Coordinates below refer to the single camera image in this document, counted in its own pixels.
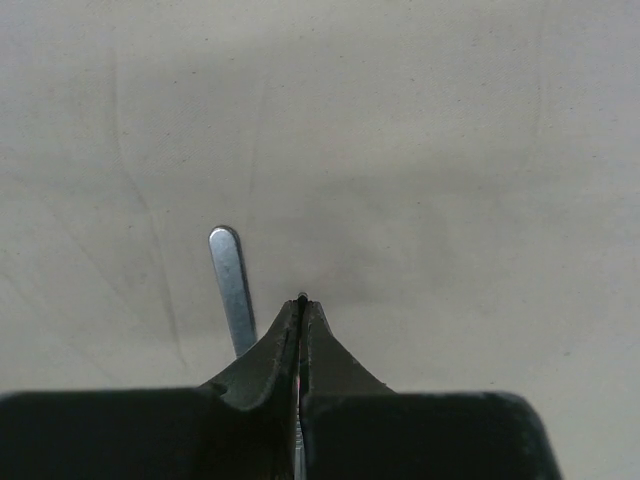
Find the steel tweezers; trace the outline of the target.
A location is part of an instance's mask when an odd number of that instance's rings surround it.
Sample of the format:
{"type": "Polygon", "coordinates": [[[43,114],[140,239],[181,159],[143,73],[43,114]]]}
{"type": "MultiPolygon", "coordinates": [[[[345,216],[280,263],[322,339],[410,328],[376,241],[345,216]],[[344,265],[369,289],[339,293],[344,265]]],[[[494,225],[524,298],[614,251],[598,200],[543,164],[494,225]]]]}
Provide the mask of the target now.
{"type": "Polygon", "coordinates": [[[240,237],[232,227],[218,225],[208,243],[234,353],[239,358],[258,341],[240,237]]]}

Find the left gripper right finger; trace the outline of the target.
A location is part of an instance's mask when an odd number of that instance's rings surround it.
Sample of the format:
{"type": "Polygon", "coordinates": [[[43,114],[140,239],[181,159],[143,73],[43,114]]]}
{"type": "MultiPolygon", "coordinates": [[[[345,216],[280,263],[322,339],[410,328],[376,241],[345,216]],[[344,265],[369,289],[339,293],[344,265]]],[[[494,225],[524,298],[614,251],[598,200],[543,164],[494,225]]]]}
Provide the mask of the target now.
{"type": "Polygon", "coordinates": [[[542,421],[507,392],[398,393],[301,320],[300,416],[309,479],[559,479],[542,421]]]}

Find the beige cloth wrap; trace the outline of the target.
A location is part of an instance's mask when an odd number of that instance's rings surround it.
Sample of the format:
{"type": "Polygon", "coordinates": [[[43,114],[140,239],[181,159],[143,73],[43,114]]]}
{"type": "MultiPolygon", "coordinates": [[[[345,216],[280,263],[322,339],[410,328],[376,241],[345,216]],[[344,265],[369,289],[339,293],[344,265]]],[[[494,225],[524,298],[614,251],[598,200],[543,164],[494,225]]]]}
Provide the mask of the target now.
{"type": "Polygon", "coordinates": [[[1,387],[193,385],[319,301],[397,391],[503,390],[639,475],[635,1],[5,1],[1,387]]]}

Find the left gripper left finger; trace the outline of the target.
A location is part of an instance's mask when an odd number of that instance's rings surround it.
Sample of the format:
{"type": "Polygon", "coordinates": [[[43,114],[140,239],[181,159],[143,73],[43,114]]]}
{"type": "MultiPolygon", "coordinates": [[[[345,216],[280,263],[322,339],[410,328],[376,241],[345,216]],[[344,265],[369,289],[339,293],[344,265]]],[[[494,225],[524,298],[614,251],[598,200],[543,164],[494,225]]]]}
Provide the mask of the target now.
{"type": "Polygon", "coordinates": [[[1,399],[5,479],[290,479],[301,300],[194,387],[1,399]]]}

